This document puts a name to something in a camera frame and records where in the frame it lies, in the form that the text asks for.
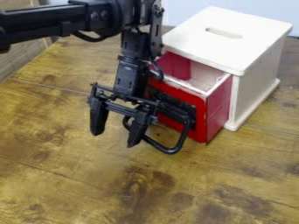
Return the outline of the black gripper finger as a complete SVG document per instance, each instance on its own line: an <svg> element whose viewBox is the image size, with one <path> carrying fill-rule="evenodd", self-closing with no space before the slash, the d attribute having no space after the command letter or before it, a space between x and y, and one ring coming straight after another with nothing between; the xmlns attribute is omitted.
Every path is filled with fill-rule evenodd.
<svg viewBox="0 0 299 224"><path fill-rule="evenodd" d="M90 100L90 131L94 136L106 131L109 119L107 104L97 97Z"/></svg>
<svg viewBox="0 0 299 224"><path fill-rule="evenodd" d="M146 131L154 119L155 116L153 115L153 112L150 110L141 109L138 111L135 120L133 121L130 127L130 134L127 139L129 148L137 146L141 143L142 138L146 134Z"/></svg>

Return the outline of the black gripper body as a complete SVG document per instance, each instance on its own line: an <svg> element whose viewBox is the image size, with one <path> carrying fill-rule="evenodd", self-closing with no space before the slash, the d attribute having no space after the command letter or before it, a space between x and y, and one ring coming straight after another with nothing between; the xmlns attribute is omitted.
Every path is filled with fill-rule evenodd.
<svg viewBox="0 0 299 224"><path fill-rule="evenodd" d="M162 36L153 41L149 32L131 29L122 32L122 54L118 56L119 65L117 70L115 85L113 88L93 84L91 96L99 98L107 104L107 110L114 109L118 113L130 114L130 109L117 104L109 105L109 101L122 99L137 103L145 100L147 80L150 77L149 63L155 63L155 58L162 54Z"/></svg>

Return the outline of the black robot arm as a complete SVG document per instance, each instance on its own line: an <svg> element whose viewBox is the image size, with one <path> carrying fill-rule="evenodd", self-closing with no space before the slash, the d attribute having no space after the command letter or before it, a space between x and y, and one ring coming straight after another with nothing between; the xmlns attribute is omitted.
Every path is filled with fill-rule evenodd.
<svg viewBox="0 0 299 224"><path fill-rule="evenodd" d="M63 5L0 11L0 53L15 43L50 36L73 35L94 43L122 36L115 86L93 85L90 131L95 136L105 132L114 111L125 116L127 145L146 141L159 150L163 146L146 131L158 120L161 103L146 98L146 88L150 78L165 78L162 72L151 72L165 47L163 16L162 0L70 0Z"/></svg>

